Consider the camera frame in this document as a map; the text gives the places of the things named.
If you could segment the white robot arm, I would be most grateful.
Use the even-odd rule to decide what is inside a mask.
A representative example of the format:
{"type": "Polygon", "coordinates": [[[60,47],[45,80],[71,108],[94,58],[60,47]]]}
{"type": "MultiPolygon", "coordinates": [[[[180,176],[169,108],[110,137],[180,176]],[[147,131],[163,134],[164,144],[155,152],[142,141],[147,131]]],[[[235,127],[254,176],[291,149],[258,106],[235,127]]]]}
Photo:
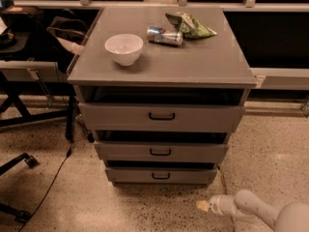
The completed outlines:
{"type": "Polygon", "coordinates": [[[241,189],[235,195],[218,194],[199,200],[196,207],[221,217],[229,216],[250,223],[258,219],[273,232],[309,232],[309,203],[292,202],[275,209],[254,192],[241,189]]]}

